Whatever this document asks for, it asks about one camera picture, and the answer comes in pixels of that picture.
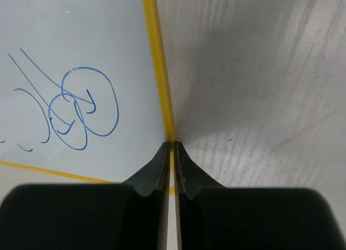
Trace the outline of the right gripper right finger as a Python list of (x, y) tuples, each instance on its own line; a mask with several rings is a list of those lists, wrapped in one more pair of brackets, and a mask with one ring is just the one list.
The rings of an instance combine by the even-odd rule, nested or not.
[(174, 143), (179, 249), (345, 249), (327, 201), (307, 188), (228, 188)]

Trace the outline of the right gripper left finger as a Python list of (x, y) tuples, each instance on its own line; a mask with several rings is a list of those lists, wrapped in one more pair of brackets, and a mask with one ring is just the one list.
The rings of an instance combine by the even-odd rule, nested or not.
[(170, 143), (122, 183), (23, 184), (1, 204), (1, 249), (165, 249)]

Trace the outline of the yellow-framed small whiteboard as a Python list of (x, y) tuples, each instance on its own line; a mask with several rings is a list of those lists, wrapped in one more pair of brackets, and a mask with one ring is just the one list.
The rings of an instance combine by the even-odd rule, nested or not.
[(156, 0), (1, 0), (1, 165), (123, 182), (171, 137)]

